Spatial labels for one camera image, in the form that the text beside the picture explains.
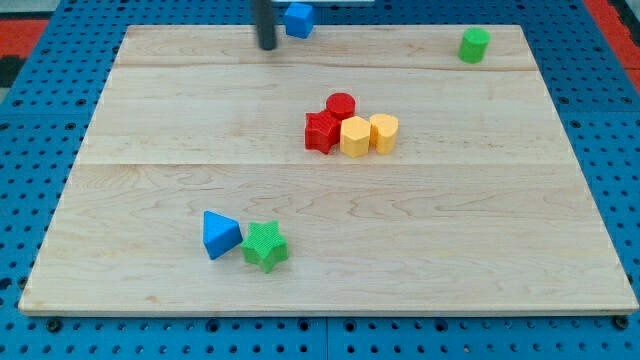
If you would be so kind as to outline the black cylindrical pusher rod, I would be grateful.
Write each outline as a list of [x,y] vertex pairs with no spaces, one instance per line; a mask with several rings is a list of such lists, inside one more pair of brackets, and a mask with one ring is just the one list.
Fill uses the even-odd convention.
[[259,48],[274,50],[277,47],[277,36],[272,1],[253,0],[253,14]]

